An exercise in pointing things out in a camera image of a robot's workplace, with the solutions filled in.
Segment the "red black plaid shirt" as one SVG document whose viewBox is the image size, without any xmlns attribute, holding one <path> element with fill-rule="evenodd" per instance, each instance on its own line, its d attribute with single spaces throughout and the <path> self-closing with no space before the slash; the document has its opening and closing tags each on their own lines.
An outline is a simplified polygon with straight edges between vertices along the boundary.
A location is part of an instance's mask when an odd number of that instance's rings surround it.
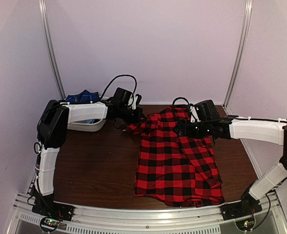
<svg viewBox="0 0 287 234">
<path fill-rule="evenodd" d="M 128 134 L 141 136 L 134 196 L 152 197 L 175 207 L 224 203 L 211 139 L 174 132 L 178 121 L 189 119 L 186 105 L 169 106 L 126 127 Z"/>
</svg>

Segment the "white plastic basin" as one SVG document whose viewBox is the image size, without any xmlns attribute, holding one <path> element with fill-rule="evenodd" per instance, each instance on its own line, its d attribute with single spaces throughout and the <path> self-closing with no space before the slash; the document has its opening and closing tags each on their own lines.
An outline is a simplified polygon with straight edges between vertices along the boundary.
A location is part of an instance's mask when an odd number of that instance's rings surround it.
<svg viewBox="0 0 287 234">
<path fill-rule="evenodd" d="M 106 123 L 108 107 L 103 102 L 105 99 L 88 103 L 88 104 L 70 104 L 63 101 L 62 103 L 69 109 L 67 129 L 83 132 L 97 132 Z M 78 123 L 81 120 L 98 119 L 94 124 Z"/>
</svg>

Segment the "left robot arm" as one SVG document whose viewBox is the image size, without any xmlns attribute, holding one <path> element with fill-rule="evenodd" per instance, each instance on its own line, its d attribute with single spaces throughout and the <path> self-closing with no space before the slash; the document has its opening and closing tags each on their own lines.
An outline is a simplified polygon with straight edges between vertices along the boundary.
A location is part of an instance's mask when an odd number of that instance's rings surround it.
<svg viewBox="0 0 287 234">
<path fill-rule="evenodd" d="M 38 152 L 35 164 L 35 190 L 42 196 L 54 193 L 54 174 L 57 155 L 66 141 L 68 126 L 79 121 L 95 119 L 100 123 L 96 127 L 83 124 L 74 127 L 77 131 L 94 132 L 102 128 L 102 122 L 108 119 L 121 119 L 126 124 L 138 123 L 143 118 L 143 110 L 134 103 L 122 105 L 104 100 L 97 103 L 70 104 L 51 100 L 48 102 L 37 125 Z"/>
</svg>

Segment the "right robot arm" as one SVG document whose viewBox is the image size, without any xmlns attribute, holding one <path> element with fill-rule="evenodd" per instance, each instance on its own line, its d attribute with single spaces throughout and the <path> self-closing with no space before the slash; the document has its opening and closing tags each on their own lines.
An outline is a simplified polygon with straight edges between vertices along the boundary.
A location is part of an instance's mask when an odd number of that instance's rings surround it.
<svg viewBox="0 0 287 234">
<path fill-rule="evenodd" d="M 237 204 L 237 211 L 241 215 L 248 215 L 256 207 L 256 200 L 287 179 L 287 119 L 226 116 L 198 122 L 179 121 L 174 131 L 181 137 L 250 139 L 283 147 L 283 154 L 278 162 L 250 186 L 247 197 Z"/>
</svg>

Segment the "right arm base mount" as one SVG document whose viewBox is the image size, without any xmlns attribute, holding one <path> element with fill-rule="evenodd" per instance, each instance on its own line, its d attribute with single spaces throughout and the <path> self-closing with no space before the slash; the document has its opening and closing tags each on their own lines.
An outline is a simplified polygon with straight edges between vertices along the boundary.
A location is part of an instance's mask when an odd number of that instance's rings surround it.
<svg viewBox="0 0 287 234">
<path fill-rule="evenodd" d="M 254 199 L 249 194 L 248 188 L 242 194 L 240 201 L 223 204 L 220 207 L 220 211 L 224 220 L 230 220 L 261 212 L 262 206 L 259 200 Z"/>
</svg>

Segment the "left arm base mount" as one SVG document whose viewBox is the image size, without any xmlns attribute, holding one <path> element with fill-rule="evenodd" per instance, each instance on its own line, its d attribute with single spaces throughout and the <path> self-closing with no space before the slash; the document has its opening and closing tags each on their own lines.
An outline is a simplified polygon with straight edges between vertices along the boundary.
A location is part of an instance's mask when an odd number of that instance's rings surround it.
<svg viewBox="0 0 287 234">
<path fill-rule="evenodd" d="M 40 194 L 34 185 L 31 189 L 30 195 L 35 199 L 32 212 L 60 221 L 72 220 L 74 206 L 55 202 L 54 194 Z"/>
</svg>

